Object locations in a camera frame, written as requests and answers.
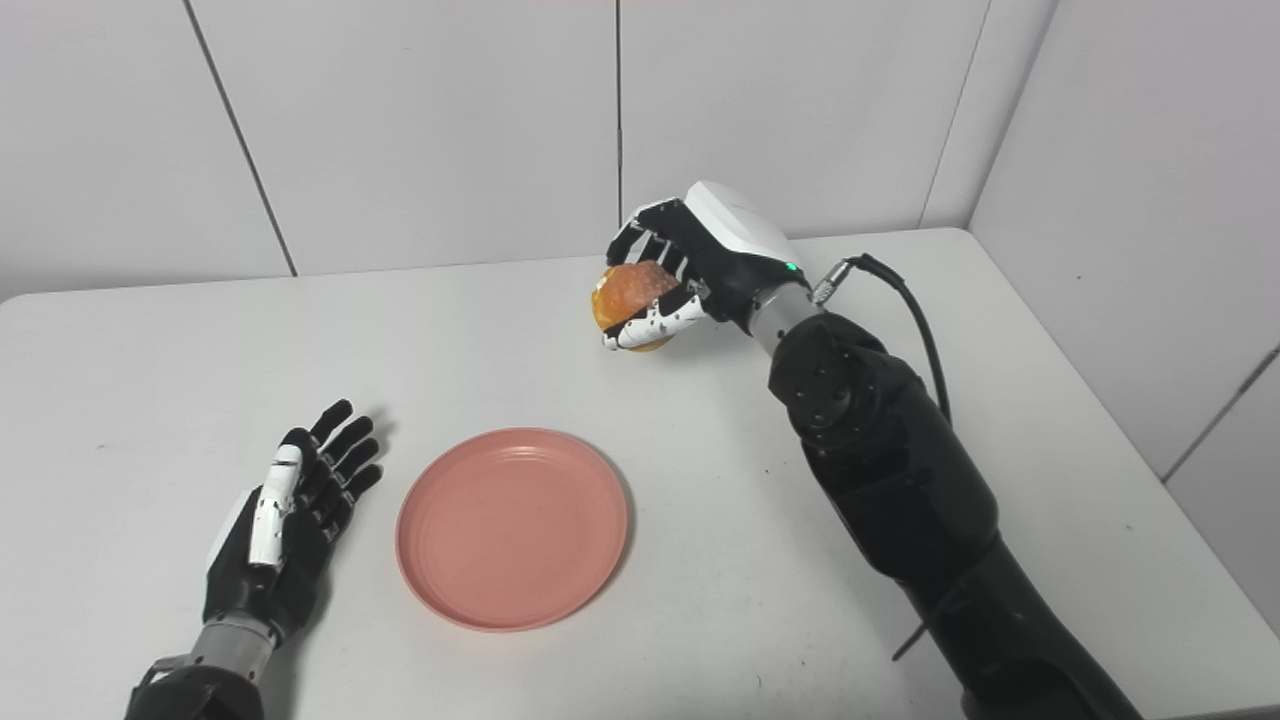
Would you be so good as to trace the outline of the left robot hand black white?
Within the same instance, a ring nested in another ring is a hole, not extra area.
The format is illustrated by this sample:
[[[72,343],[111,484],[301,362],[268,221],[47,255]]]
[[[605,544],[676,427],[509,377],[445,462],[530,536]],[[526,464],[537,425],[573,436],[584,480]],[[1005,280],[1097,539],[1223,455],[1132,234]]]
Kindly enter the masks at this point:
[[[383,478],[374,432],[372,419],[340,398],[311,428],[284,436],[212,556],[205,623],[250,618],[278,644],[310,624],[337,543]]]

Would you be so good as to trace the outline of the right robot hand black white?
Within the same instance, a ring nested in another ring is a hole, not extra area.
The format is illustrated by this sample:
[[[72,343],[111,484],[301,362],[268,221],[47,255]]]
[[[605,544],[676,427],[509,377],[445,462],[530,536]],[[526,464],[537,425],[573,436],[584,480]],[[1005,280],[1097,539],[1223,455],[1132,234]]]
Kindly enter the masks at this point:
[[[704,318],[746,334],[777,297],[809,304],[812,283],[791,241],[744,195],[699,181],[682,197],[639,208],[605,250],[608,268],[654,261],[677,284],[602,332],[611,351],[667,340]]]

